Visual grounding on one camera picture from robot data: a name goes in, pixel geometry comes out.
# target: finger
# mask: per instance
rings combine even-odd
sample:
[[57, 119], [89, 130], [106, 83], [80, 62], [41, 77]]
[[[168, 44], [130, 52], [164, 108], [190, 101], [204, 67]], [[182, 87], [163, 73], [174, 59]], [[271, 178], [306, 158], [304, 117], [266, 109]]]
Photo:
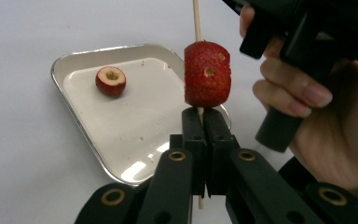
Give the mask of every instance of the finger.
[[266, 58], [279, 58], [282, 46], [283, 41], [279, 37], [273, 36], [268, 42], [264, 56]]
[[311, 107], [328, 105], [333, 95], [301, 70], [276, 58], [266, 59], [260, 66], [263, 77]]
[[297, 100], [286, 90], [266, 80], [257, 81], [253, 86], [253, 92], [265, 107], [272, 106], [292, 117], [306, 118], [310, 115], [309, 106]]
[[250, 5], [243, 6], [240, 14], [240, 35], [242, 38], [246, 36], [246, 31], [255, 17], [255, 9]]

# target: metal ring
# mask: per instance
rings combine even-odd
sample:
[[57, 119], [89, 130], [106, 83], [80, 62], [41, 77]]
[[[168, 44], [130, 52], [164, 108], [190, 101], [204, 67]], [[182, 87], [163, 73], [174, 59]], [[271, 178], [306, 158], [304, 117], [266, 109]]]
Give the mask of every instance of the metal ring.
[[319, 188], [318, 193], [319, 193], [319, 196], [323, 200], [325, 200], [333, 205], [344, 206], [345, 204], [348, 203], [347, 198], [344, 195], [342, 195], [340, 192], [336, 191], [335, 189], [322, 187], [322, 188]]
[[[117, 193], [118, 198], [116, 198], [114, 200], [109, 200], [107, 197], [112, 193]], [[118, 205], [124, 201], [125, 195], [126, 195], [126, 192], [122, 189], [110, 189], [103, 194], [103, 197], [101, 198], [101, 203], [103, 203], [104, 205], [107, 205], [107, 206]]]
[[186, 158], [186, 154], [181, 151], [171, 152], [168, 156], [172, 161], [183, 161]]
[[238, 158], [240, 158], [243, 161], [254, 161], [255, 160], [255, 154], [248, 151], [242, 151], [238, 153]]

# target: white table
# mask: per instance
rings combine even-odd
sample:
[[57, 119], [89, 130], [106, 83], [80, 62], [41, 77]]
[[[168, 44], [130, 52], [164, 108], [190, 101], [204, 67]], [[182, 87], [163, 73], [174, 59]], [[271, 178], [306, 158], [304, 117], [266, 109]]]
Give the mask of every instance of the white table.
[[[260, 62], [239, 53], [238, 16], [223, 1], [200, 0], [200, 19], [202, 37], [231, 53], [225, 107], [232, 133], [279, 168], [291, 154], [254, 139], [265, 116], [252, 94]], [[156, 43], [183, 58], [194, 40], [191, 0], [0, 0], [0, 223], [73, 223], [91, 194], [112, 181], [51, 80], [58, 57]], [[230, 223], [224, 197], [194, 208], [193, 223]]]

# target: hand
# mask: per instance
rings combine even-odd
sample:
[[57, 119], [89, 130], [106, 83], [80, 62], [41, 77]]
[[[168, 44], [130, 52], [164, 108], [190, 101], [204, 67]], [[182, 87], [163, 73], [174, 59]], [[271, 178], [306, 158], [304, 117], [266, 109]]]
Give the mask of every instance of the hand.
[[[245, 6], [240, 34], [255, 11]], [[319, 181], [340, 186], [358, 197], [358, 62], [335, 65], [330, 83], [322, 86], [279, 58], [282, 41], [273, 37], [264, 52], [254, 94], [266, 107], [305, 118], [290, 149]]]

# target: hollow center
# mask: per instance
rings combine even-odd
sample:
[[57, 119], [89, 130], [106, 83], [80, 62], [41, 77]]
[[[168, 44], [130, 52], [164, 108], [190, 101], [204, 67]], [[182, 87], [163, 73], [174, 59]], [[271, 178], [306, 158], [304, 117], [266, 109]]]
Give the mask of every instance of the hollow center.
[[118, 79], [118, 74], [115, 73], [115, 72], [110, 71], [110, 72], [106, 73], [106, 77], [109, 80], [117, 80]]

